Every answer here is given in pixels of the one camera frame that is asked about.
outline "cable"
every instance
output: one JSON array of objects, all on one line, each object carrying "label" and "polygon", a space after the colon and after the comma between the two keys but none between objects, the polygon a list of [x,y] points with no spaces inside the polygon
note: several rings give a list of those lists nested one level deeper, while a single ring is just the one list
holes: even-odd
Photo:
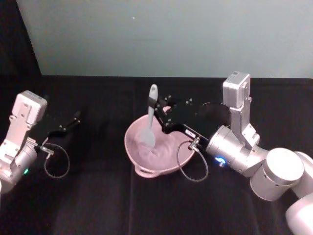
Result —
[{"label": "cable", "polygon": [[208,175],[209,175],[209,167],[208,167],[208,165],[207,165],[207,163],[206,163],[206,160],[205,160],[203,154],[202,154],[197,148],[193,148],[193,149],[194,149],[197,153],[199,153],[199,155],[201,156],[201,158],[202,158],[202,160],[203,160],[203,162],[204,162],[205,170],[206,170],[205,176],[203,176],[201,179],[192,179],[192,178],[190,178],[189,176],[186,175],[186,173],[185,173],[185,172],[183,171],[183,169],[182,169],[182,166],[181,166],[180,163],[179,163],[179,155],[178,155],[179,149],[180,149],[181,146],[182,146],[183,144],[185,144],[185,143],[191,143],[191,141],[184,141],[184,142],[182,142],[182,143],[178,146],[177,152],[176,152],[176,160],[177,160],[178,167],[179,167],[180,171],[182,172],[182,174],[183,174],[188,180],[190,180],[190,181],[192,181],[192,182],[197,182],[197,183],[198,183],[198,182],[201,182],[201,181],[205,180],[205,179],[208,177]]},{"label": "cable", "polygon": [[70,166],[69,156],[68,156],[67,152],[66,152],[61,146],[59,146],[59,145],[57,145],[57,144],[54,144],[54,143],[45,143],[45,145],[51,145],[51,146],[55,146],[55,147],[60,148],[60,149],[65,153],[65,155],[66,155],[66,157],[67,157],[67,162],[68,162],[67,170],[66,170],[66,172],[65,172],[63,175],[60,175],[60,176],[52,175],[52,174],[50,174],[50,173],[48,172],[47,167],[46,167],[47,162],[48,162],[48,160],[49,160],[49,158],[50,158],[50,156],[48,155],[48,157],[46,157],[46,159],[45,159],[45,164],[44,164],[44,170],[45,170],[46,174],[47,174],[48,176],[50,176],[52,179],[57,179],[57,180],[58,180],[58,179],[64,178],[64,177],[68,174],[68,172],[69,172],[69,166]]},{"label": "cable", "polygon": [[47,143],[48,139],[49,139],[49,137],[47,137],[41,145],[42,146],[45,145],[45,143]]}]

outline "gray spatula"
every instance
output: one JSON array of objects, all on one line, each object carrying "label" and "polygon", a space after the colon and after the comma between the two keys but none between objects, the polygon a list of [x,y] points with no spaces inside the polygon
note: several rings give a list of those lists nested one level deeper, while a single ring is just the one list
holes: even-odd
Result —
[{"label": "gray spatula", "polygon": [[[157,85],[153,84],[150,88],[149,98],[157,100]],[[147,126],[141,131],[140,133],[140,142],[144,143],[145,145],[153,148],[156,144],[155,135],[152,132],[152,121],[154,116],[155,110],[154,108],[148,108],[148,123]]]}]

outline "pink bowl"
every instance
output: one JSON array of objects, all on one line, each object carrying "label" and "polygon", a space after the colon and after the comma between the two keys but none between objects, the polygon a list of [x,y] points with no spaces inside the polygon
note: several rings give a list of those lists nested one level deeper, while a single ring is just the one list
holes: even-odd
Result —
[{"label": "pink bowl", "polygon": [[[125,149],[134,164],[135,172],[145,178],[154,178],[159,175],[169,174],[178,170],[176,151],[183,141],[190,138],[181,132],[165,134],[161,125],[153,117],[152,131],[156,137],[154,148],[147,147],[139,140],[140,132],[147,126],[148,115],[134,121],[126,131]],[[183,144],[179,150],[179,163],[185,165],[193,156],[194,151],[188,149],[188,144]]]}]

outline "blue led light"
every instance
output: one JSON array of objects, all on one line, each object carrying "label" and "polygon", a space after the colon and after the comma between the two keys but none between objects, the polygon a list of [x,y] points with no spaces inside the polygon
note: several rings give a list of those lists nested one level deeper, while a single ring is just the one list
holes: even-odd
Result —
[{"label": "blue led light", "polygon": [[216,161],[218,161],[219,163],[223,163],[223,164],[226,164],[226,161],[224,158],[221,158],[221,157],[216,157],[215,158]]}]

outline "light blue wall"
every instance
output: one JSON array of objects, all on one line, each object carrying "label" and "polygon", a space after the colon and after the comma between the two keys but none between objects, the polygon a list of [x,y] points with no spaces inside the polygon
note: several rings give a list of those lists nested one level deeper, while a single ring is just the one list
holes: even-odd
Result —
[{"label": "light blue wall", "polygon": [[17,0],[42,74],[313,77],[313,0]]}]

